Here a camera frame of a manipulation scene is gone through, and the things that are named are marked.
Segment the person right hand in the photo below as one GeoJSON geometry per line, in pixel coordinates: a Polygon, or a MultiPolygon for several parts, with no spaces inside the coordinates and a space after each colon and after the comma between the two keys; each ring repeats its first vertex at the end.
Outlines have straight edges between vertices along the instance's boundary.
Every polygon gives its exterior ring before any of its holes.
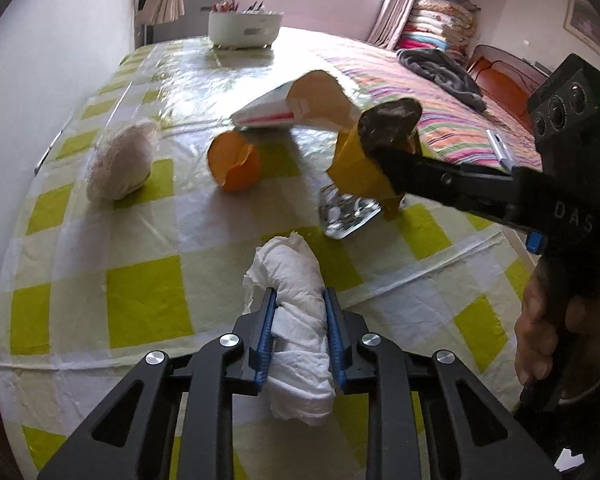
{"type": "Polygon", "coordinates": [[[564,316],[567,333],[563,335],[547,314],[549,294],[544,263],[539,262],[524,288],[515,324],[515,370],[522,386],[539,382],[550,374],[556,348],[573,342],[576,348],[569,351],[571,360],[562,382],[562,400],[569,401],[600,384],[600,292],[570,300],[564,316]]]}

